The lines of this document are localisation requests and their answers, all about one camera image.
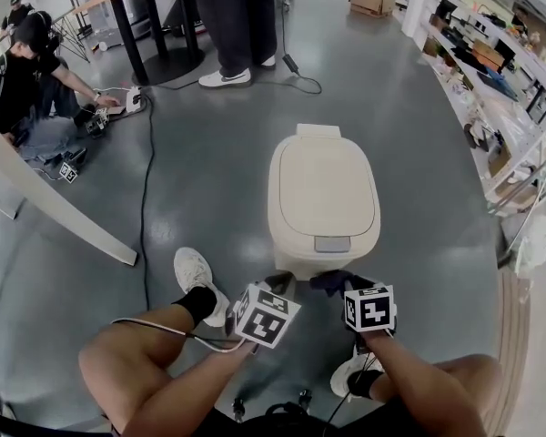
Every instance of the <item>hair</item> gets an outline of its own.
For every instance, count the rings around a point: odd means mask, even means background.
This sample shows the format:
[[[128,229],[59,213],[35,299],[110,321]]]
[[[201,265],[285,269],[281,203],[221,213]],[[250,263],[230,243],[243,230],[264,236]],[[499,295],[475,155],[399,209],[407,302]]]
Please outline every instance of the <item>hair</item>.
[[[45,11],[28,15],[15,30],[14,40],[26,44],[36,54],[43,52],[49,42],[53,18]]]

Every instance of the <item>black t-shirt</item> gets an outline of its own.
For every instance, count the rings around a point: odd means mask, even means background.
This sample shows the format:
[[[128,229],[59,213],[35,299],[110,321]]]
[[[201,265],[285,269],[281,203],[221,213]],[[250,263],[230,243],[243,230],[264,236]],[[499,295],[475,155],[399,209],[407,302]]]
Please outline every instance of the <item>black t-shirt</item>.
[[[6,71],[0,92],[0,133],[13,131],[17,123],[27,117],[35,104],[40,76],[49,76],[61,62],[50,53],[43,53],[33,60],[13,56],[6,52]]]
[[[2,22],[2,28],[6,29],[8,25],[19,27],[20,23],[23,22],[23,20],[28,16],[31,11],[33,11],[33,9],[34,8],[31,5],[22,5],[17,10],[12,10],[10,12],[10,15],[4,18],[4,21]]]

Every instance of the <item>power adapter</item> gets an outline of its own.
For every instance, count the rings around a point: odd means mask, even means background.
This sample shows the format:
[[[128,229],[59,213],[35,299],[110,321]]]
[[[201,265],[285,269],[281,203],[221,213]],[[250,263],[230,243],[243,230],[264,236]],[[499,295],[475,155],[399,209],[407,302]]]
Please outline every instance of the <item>power adapter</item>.
[[[290,54],[283,55],[283,61],[288,66],[289,71],[291,71],[291,73],[295,73],[296,75],[299,75],[299,66],[297,63],[293,61],[293,58],[291,58]]]

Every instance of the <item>table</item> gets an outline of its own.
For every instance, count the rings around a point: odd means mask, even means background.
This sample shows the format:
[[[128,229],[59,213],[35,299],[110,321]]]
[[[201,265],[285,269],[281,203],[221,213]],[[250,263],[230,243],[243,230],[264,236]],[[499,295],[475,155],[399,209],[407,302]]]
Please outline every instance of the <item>table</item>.
[[[79,14],[93,6],[100,5],[107,0],[89,0],[73,10]],[[202,63],[204,52],[198,48],[197,35],[194,30],[190,0],[178,0],[182,7],[184,21],[184,35],[187,48],[167,50],[162,26],[157,14],[156,0],[146,0],[149,20],[152,27],[152,35],[156,41],[157,55],[142,61],[137,50],[136,39],[127,19],[126,7],[123,0],[110,0],[113,12],[116,16],[119,33],[126,46],[127,55],[131,66],[134,68],[133,80],[141,86],[149,86],[166,83],[177,77],[189,73]]]

